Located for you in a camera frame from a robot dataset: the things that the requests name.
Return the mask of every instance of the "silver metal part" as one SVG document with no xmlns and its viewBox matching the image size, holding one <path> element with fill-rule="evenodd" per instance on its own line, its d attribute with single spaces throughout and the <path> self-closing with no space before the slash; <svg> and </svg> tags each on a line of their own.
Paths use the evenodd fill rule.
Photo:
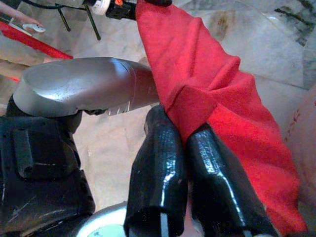
<svg viewBox="0 0 316 237">
<path fill-rule="evenodd" d="M 100 57 L 30 67 L 13 99 L 29 115 L 53 118 L 78 110 L 108 110 L 116 115 L 156 103 L 158 94 L 148 67 Z"/>
<path fill-rule="evenodd" d="M 107 207 L 93 214 L 76 237 L 125 237 L 123 224 L 127 202 Z"/>
</svg>

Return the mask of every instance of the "orange component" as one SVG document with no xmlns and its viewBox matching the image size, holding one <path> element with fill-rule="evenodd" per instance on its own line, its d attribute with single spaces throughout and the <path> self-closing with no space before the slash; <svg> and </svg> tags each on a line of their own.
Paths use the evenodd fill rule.
<svg viewBox="0 0 316 237">
<path fill-rule="evenodd" d="M 115 4 L 119 6 L 123 6 L 124 1 L 123 0 L 115 0 Z"/>
</svg>

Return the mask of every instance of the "black wire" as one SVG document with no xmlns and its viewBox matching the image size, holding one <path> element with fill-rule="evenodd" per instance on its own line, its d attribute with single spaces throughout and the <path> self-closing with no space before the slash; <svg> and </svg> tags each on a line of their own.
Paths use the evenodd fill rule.
<svg viewBox="0 0 316 237">
<path fill-rule="evenodd" d="M 41 5 L 41 4 L 38 4 L 38 3 L 35 3 L 35 2 L 32 2 L 30 0 L 21 0 L 29 5 L 32 5 L 32 6 L 36 6 L 36 7 L 39 7 L 39 8 L 43 8 L 43 9 L 60 9 L 60 8 L 63 8 L 64 6 L 63 5 L 57 5 L 57 6 L 45 6 L 45 5 Z"/>
</svg>

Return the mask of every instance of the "black rubber coating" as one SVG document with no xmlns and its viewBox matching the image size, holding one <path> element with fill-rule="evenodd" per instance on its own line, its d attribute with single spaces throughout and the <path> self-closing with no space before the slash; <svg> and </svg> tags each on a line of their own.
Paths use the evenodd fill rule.
<svg viewBox="0 0 316 237">
<path fill-rule="evenodd" d="M 187 141 L 193 175 L 193 216 L 206 236 L 277 236 L 239 159 L 204 125 Z"/>
<path fill-rule="evenodd" d="M 146 118 L 146 139 L 133 163 L 127 214 L 124 224 L 129 235 L 170 237 L 184 230 L 187 204 L 187 172 L 180 135 L 161 106 Z M 168 226 L 161 225 L 161 214 Z"/>
</svg>

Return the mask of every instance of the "red cloth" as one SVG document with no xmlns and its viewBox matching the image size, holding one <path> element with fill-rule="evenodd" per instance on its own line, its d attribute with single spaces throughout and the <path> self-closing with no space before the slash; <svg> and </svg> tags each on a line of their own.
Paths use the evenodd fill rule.
<svg viewBox="0 0 316 237">
<path fill-rule="evenodd" d="M 0 31 L 2 31 L 5 37 L 12 40 L 17 40 L 23 44 L 26 44 L 33 49 L 37 49 L 53 58 L 73 59 L 73 56 L 68 55 L 46 43 L 39 41 L 36 38 L 28 36 L 27 34 L 13 28 L 12 26 L 0 21 Z"/>
<path fill-rule="evenodd" d="M 306 230 L 297 209 L 299 179 L 252 75 L 238 70 L 200 18 L 138 0 L 136 19 L 160 101 L 185 142 L 208 122 L 239 157 L 283 234 Z"/>
</svg>

